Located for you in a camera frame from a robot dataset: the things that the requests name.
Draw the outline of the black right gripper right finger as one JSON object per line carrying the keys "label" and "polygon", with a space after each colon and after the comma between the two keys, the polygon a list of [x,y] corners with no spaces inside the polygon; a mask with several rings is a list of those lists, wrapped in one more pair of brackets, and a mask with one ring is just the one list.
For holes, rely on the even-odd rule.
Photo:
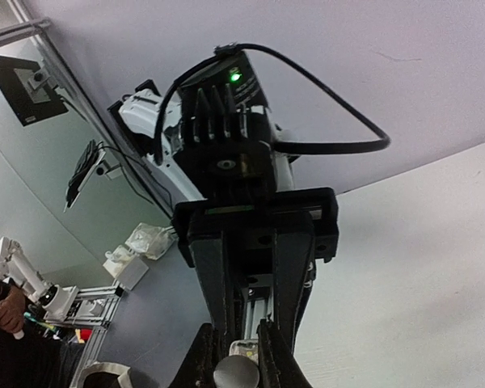
{"label": "black right gripper right finger", "polygon": [[307,379],[297,364],[278,326],[262,319],[258,329],[260,387],[307,387]]}

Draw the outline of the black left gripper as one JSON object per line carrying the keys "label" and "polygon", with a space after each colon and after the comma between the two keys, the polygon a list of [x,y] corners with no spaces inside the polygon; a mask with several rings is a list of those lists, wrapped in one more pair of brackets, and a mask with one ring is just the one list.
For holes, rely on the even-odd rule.
{"label": "black left gripper", "polygon": [[175,206],[179,249],[194,268],[220,341],[246,336],[247,306],[267,299],[290,351],[316,276],[335,257],[330,188],[293,190],[276,154],[268,101],[244,52],[224,53],[179,84],[181,149],[174,159],[201,199]]}

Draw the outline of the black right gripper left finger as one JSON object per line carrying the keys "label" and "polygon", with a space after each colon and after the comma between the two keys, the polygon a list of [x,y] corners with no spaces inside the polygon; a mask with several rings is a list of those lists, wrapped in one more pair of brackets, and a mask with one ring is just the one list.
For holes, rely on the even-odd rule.
{"label": "black right gripper left finger", "polygon": [[220,340],[211,323],[200,326],[171,388],[214,388],[213,371],[219,361]]}

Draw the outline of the clear nail polish bottle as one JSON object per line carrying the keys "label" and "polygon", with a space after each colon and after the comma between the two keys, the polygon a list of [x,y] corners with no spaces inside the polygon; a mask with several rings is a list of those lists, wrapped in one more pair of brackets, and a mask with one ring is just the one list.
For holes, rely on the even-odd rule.
{"label": "clear nail polish bottle", "polygon": [[229,349],[230,356],[244,356],[254,363],[259,363],[259,341],[257,339],[235,340]]}

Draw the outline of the white nail polish cap brush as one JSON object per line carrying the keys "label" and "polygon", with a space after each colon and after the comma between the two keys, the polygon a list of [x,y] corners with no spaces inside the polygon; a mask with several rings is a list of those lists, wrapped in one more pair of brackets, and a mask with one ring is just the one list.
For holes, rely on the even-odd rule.
{"label": "white nail polish cap brush", "polygon": [[259,368],[245,356],[228,356],[217,364],[213,381],[217,388],[257,388]]}

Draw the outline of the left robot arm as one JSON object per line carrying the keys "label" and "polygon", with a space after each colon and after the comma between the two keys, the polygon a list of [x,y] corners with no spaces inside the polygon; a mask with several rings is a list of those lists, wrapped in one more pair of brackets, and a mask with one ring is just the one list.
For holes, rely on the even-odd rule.
{"label": "left robot arm", "polygon": [[257,335],[258,309],[293,348],[316,261],[339,238],[331,188],[297,190],[280,127],[244,52],[190,70],[177,101],[140,85],[112,115],[175,185],[172,225],[227,349]]}

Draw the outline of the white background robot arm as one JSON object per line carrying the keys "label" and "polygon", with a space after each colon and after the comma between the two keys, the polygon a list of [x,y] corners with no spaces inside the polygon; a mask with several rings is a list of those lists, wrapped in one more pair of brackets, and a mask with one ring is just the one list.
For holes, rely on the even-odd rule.
{"label": "white background robot arm", "polygon": [[100,365],[123,365],[141,387],[167,387],[200,326],[210,320],[194,272],[177,248],[144,264],[125,260],[139,273],[118,280],[118,309],[105,335],[94,333],[87,344],[44,337],[25,319],[31,304],[64,322],[76,307],[83,318],[104,318],[108,312],[102,289],[78,300],[78,288],[64,289],[44,280],[21,245],[0,239],[0,387],[74,387],[89,379],[105,385]]}

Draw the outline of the operator hand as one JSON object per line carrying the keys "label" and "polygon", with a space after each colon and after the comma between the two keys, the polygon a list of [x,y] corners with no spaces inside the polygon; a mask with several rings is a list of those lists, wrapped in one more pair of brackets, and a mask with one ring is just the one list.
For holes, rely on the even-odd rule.
{"label": "operator hand", "polygon": [[5,299],[0,302],[0,329],[16,334],[23,330],[26,299],[22,291],[11,286]]}

